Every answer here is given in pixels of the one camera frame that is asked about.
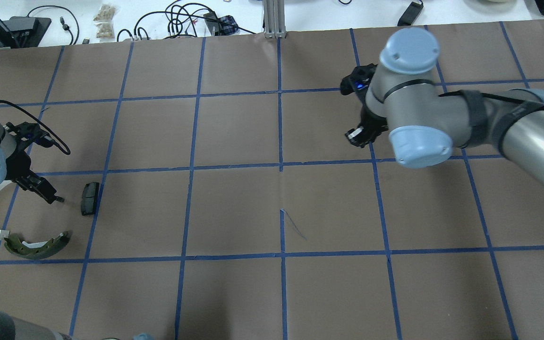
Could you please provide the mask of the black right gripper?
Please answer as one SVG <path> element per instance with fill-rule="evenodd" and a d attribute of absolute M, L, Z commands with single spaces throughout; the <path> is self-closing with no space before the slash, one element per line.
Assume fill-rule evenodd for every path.
<path fill-rule="evenodd" d="M 345 137 L 352 145 L 364 148 L 365 145 L 373 144 L 377 138 L 388 131 L 386 118 L 378 116 L 363 106 L 360 112 L 360 123 L 356 129 L 350 129 Z"/>

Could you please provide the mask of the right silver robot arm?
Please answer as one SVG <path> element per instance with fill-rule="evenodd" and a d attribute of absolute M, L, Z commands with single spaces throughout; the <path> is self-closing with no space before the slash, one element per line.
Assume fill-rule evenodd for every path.
<path fill-rule="evenodd" d="M 544 90 L 437 94 L 439 55 L 431 32 L 407 26 L 389 37 L 378 64 L 354 67 L 340 84 L 362 105 L 360 123 L 345 134 L 350 144 L 363 148 L 388 132 L 395 161 L 410 169 L 447 161 L 455 148 L 492 145 L 544 185 Z"/>

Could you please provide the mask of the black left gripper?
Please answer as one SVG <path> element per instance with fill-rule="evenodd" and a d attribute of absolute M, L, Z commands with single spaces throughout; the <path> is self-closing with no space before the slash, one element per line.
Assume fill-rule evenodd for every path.
<path fill-rule="evenodd" d="M 26 149 L 33 142 L 30 139 L 23 140 L 22 137 L 6 137 L 6 180 L 26 185 L 28 191 L 32 191 L 48 204 L 54 202 L 65 202 L 65 198 L 58 196 L 58 191 L 52 183 L 40 176 L 34 176 L 30 169 L 31 159 Z"/>

